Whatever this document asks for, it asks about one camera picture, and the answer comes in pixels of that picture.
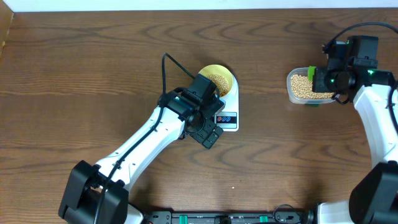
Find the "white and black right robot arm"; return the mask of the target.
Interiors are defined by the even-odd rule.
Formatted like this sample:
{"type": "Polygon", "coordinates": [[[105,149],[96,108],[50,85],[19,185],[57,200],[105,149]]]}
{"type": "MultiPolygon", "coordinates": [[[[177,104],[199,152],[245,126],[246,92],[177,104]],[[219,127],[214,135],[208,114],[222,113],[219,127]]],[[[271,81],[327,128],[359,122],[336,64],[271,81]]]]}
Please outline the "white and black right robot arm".
{"type": "Polygon", "coordinates": [[[312,90],[346,95],[363,122],[372,169],[349,199],[321,203],[317,223],[397,223],[397,81],[391,71],[378,69],[378,38],[349,36],[324,45],[327,66],[316,68],[312,90]]]}

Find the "green plastic measuring scoop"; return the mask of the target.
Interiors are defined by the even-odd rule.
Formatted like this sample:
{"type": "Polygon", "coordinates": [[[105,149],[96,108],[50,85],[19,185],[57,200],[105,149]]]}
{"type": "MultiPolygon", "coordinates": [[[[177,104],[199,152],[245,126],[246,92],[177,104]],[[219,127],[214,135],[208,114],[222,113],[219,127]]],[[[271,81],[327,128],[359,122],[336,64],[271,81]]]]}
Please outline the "green plastic measuring scoop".
{"type": "Polygon", "coordinates": [[[308,70],[307,70],[307,77],[308,77],[308,80],[310,81],[310,82],[312,82],[313,81],[313,76],[314,76],[314,74],[315,74],[315,72],[316,72],[316,67],[315,66],[309,66],[308,67],[308,70]]]}

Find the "yellow plastic bowl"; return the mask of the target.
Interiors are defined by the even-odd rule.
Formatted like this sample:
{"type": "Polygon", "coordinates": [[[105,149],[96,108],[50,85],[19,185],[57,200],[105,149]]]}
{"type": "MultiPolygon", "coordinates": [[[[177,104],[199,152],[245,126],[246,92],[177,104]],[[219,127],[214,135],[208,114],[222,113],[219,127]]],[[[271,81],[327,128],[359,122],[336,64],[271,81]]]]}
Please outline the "yellow plastic bowl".
{"type": "Polygon", "coordinates": [[[209,78],[220,91],[221,97],[236,93],[236,80],[234,75],[222,65],[207,65],[199,72],[200,75],[209,78]]]}

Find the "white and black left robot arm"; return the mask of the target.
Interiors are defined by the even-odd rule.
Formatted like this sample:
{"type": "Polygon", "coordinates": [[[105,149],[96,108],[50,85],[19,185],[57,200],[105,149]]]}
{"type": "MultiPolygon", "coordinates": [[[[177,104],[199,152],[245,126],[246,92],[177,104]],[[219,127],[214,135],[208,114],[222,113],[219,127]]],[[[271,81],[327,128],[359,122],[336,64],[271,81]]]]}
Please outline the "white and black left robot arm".
{"type": "Polygon", "coordinates": [[[67,223],[142,223],[129,193],[169,144],[191,136],[209,149],[222,135],[213,118],[225,106],[216,85],[197,75],[188,88],[164,92],[145,124],[95,165],[80,161],[70,172],[58,215],[67,223]]]}

